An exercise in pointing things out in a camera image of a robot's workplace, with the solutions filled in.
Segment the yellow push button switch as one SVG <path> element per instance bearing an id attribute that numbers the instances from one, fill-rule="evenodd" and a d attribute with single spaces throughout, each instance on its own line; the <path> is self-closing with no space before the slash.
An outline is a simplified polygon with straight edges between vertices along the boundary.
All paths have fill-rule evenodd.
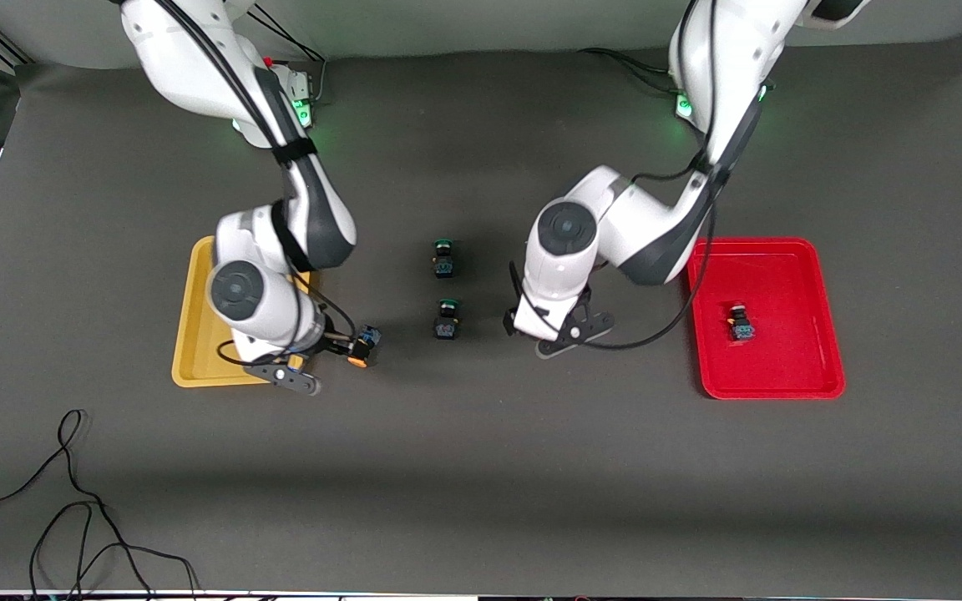
<path id="1" fill-rule="evenodd" d="M 377 327 L 364 325 L 354 341 L 348 347 L 345 357 L 353 366 L 367 368 L 377 359 L 377 349 L 382 334 Z"/>

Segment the yellow plastic tray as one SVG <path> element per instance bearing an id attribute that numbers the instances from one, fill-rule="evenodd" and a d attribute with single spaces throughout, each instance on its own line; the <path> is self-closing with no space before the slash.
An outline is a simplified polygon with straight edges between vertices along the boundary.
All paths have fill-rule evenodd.
<path id="1" fill-rule="evenodd" d="M 295 313 L 323 313 L 308 295 L 306 279 L 268 269 L 257 259 L 216 258 L 213 236 L 203 237 L 190 256 L 190 270 L 177 327 L 171 374 L 180 387 L 270 384 L 245 373 L 232 340 L 232 326 Z M 282 355 L 310 356 L 317 344 Z"/>

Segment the dark grey table mat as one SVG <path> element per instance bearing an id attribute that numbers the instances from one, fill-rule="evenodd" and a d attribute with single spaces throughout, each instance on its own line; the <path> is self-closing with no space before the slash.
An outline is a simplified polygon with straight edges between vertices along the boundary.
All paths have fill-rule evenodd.
<path id="1" fill-rule="evenodd" d="M 817 248 L 845 392 L 706 398 L 681 326 L 539 359 L 504 334 L 539 209 L 694 152 L 663 100 L 578 53 L 344 60 L 316 120 L 357 220 L 323 279 L 381 328 L 320 395 L 170 377 L 192 245 L 281 193 L 228 124 L 137 71 L 29 66 L 0 160 L 0 496 L 85 413 L 78 475 L 212 589 L 962 598 L 962 37 L 794 47 L 721 235 Z M 433 274 L 453 240 L 455 274 Z M 459 303 L 455 340 L 433 336 Z M 0 506 L 0 589 L 73 498 Z"/>

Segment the red plastic tray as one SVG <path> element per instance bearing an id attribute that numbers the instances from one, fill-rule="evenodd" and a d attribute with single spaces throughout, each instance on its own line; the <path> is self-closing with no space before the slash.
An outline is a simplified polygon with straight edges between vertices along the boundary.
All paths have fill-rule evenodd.
<path id="1" fill-rule="evenodd" d="M 711 398 L 832 400 L 843 362 L 816 248 L 798 237 L 717 237 L 686 267 L 692 330 Z M 756 337 L 734 342 L 727 318 L 743 303 Z"/>

